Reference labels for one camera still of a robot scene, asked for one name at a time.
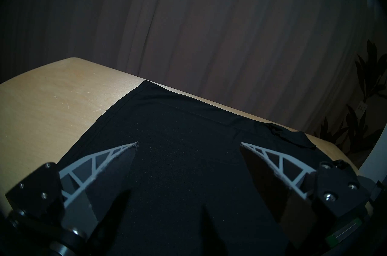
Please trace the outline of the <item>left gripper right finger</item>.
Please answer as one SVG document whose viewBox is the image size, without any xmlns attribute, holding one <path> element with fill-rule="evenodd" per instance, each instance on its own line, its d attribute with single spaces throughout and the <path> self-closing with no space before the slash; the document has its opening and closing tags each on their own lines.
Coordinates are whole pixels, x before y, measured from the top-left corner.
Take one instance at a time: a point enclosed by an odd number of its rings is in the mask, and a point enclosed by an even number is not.
<svg viewBox="0 0 387 256">
<path fill-rule="evenodd" d="M 281 152 L 240 144 L 254 186 L 291 249 L 331 249 L 366 220 L 370 193 L 345 161 L 316 168 Z"/>
</svg>

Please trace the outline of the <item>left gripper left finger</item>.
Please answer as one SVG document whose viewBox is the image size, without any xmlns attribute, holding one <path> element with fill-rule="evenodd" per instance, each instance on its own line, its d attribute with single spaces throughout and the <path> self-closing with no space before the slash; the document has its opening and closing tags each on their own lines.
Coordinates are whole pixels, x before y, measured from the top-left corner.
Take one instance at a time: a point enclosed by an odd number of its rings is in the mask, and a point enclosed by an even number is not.
<svg viewBox="0 0 387 256">
<path fill-rule="evenodd" d="M 84 156 L 58 169 L 46 162 L 6 194 L 19 222 L 55 238 L 74 233 L 87 241 L 124 191 L 138 142 Z"/>
</svg>

